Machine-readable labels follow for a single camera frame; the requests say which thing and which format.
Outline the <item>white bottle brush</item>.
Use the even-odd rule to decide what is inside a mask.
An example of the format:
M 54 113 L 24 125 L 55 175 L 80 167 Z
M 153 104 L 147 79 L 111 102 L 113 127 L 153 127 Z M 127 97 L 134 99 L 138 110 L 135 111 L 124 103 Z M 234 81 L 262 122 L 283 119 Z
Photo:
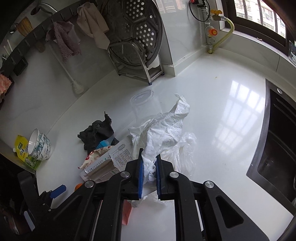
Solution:
M 67 77 L 69 78 L 69 81 L 72 85 L 72 89 L 74 91 L 75 94 L 82 94 L 84 92 L 84 86 L 82 84 L 80 84 L 78 81 L 76 81 L 71 74 L 69 73 L 69 71 L 67 70 L 67 68 L 65 67 L 64 63 L 62 62 L 62 60 L 58 57 L 58 55 L 55 53 L 52 45 L 49 43 L 48 47 L 50 49 L 50 51 L 52 52 L 52 54 L 54 55 L 54 57 L 56 58 L 56 60 L 59 62 L 60 66 L 63 68 L 63 70 L 65 71 Z

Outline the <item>pink checkered cloth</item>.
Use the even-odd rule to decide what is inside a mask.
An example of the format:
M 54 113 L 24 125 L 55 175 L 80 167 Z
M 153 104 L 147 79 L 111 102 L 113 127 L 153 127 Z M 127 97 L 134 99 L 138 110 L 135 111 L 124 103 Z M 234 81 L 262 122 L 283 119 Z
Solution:
M 10 79 L 0 74 L 0 102 L 4 99 L 4 96 L 10 88 L 12 82 Z

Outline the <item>white toothbrush package card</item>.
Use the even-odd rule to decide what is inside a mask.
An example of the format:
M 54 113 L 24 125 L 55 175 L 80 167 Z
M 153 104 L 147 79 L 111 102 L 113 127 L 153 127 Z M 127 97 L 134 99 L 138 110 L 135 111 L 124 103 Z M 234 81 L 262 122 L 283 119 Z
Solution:
M 124 138 L 103 154 L 93 164 L 81 170 L 83 181 L 92 180 L 96 183 L 109 180 L 113 175 L 123 171 L 127 162 L 132 160 L 132 141 Z

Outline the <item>steel dish rack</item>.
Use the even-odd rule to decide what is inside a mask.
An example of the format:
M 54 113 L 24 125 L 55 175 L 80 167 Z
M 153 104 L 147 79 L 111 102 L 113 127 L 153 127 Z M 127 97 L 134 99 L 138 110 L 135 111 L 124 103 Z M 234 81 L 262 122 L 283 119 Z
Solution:
M 161 62 L 156 67 L 148 67 L 143 52 L 134 42 L 127 41 L 110 44 L 107 53 L 119 76 L 152 82 L 165 74 Z

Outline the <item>stacked patterned ceramic bowls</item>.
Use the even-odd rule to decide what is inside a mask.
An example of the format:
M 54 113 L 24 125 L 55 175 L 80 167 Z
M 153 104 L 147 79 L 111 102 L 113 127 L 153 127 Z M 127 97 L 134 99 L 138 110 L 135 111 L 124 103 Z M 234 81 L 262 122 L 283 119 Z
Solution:
M 40 161 L 48 160 L 52 154 L 52 145 L 50 140 L 37 128 L 34 129 L 30 136 L 28 153 L 31 157 Z

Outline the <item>white paper towel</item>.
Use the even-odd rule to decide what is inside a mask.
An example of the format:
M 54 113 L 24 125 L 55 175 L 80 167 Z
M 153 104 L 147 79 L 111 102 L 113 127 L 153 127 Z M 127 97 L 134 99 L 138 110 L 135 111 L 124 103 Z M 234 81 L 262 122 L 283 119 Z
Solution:
M 190 112 L 190 105 L 183 96 L 167 113 L 159 113 L 141 126 L 129 128 L 132 137 L 132 158 L 141 157 L 144 163 L 143 184 L 151 184 L 156 180 L 156 157 L 170 150 L 180 140 L 183 122 Z

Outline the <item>orange small object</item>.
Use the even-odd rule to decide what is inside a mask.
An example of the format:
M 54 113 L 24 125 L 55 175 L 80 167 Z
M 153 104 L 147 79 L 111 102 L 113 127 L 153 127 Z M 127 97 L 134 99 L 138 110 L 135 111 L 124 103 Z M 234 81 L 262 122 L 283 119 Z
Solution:
M 76 191 L 79 187 L 81 187 L 83 185 L 83 183 L 79 183 L 79 184 L 77 184 L 76 186 L 75 186 L 75 189 L 74 189 L 74 191 Z

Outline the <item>red white snack wrapper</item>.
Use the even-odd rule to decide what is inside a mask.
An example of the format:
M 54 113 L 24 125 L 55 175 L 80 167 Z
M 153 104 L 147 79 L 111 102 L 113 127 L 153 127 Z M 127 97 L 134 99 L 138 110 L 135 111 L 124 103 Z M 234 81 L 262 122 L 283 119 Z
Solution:
M 93 164 L 97 159 L 99 159 L 103 154 L 107 153 L 113 146 L 102 147 L 96 150 L 93 150 L 88 156 L 86 157 L 83 164 L 79 167 L 79 169 L 84 170 L 86 167 Z

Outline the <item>steel steamer tray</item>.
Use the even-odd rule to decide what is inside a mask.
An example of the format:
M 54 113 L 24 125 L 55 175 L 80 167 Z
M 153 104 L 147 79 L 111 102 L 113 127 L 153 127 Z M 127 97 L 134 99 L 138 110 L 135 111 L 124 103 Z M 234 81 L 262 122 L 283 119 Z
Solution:
M 106 35 L 110 44 L 134 42 L 143 52 L 145 63 L 152 64 L 163 35 L 161 15 L 154 1 L 104 1 L 101 14 L 109 27 Z

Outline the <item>purple hanging cloth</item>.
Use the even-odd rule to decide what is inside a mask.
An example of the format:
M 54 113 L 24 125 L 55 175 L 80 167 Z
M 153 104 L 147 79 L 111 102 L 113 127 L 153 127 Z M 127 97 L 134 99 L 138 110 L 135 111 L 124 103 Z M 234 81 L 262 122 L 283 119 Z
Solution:
M 71 56 L 81 54 L 78 42 L 70 36 L 71 31 L 74 31 L 74 25 L 71 22 L 56 21 L 46 34 L 47 42 L 53 41 L 58 45 L 64 63 Z

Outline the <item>beige hanging cloth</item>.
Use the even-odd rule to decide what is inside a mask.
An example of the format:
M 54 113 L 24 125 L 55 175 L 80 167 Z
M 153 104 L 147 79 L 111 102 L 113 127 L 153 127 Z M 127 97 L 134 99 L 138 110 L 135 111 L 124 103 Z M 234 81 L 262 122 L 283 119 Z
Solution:
M 77 13 L 77 25 L 81 30 L 94 39 L 98 48 L 107 50 L 110 44 L 106 36 L 109 27 L 95 4 L 86 2 L 77 9 Z

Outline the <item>black wall hook rail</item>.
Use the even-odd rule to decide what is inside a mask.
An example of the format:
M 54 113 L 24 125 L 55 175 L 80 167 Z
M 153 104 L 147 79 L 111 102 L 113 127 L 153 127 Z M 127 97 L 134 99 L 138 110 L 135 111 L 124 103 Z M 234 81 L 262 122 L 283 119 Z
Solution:
M 1 67 L 1 74 L 9 77 L 14 72 L 15 66 L 20 62 L 24 63 L 25 55 L 39 40 L 45 39 L 46 33 L 50 26 L 56 21 L 67 22 L 72 17 L 77 15 L 77 9 L 86 3 L 86 1 L 77 1 L 57 13 L 49 16 L 46 20 L 41 22 L 34 28 L 23 40 L 15 47 L 12 53 L 7 57 L 7 60 Z

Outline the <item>black cloth rag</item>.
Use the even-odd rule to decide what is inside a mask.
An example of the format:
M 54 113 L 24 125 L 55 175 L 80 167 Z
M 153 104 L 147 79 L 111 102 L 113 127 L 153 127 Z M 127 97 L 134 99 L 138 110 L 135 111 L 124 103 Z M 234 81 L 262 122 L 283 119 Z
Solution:
M 77 137 L 83 142 L 87 154 L 96 150 L 100 142 L 107 140 L 114 134 L 111 123 L 112 120 L 109 115 L 104 113 L 103 121 L 96 120 L 84 131 L 79 132 Z

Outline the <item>pink leaf-shaped dish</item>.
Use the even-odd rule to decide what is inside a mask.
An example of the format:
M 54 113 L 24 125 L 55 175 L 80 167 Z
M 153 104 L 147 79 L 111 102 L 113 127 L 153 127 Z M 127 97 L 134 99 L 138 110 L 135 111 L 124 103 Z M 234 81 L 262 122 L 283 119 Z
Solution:
M 124 200 L 122 207 L 122 224 L 128 225 L 130 214 L 132 211 L 132 205 L 127 200 Z

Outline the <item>clear plastic bag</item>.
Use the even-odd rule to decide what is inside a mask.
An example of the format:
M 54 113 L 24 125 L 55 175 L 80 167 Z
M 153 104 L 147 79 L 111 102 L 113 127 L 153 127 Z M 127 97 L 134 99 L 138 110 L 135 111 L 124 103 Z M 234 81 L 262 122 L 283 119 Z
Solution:
M 161 158 L 171 162 L 175 171 L 191 178 L 196 169 L 196 162 L 193 160 L 196 144 L 197 138 L 195 134 L 185 132 L 181 135 L 179 142 L 174 147 L 161 153 Z M 156 192 L 156 180 L 144 184 L 142 199 L 138 201 L 129 200 L 128 202 L 133 208 L 137 208 L 146 198 L 160 203 Z

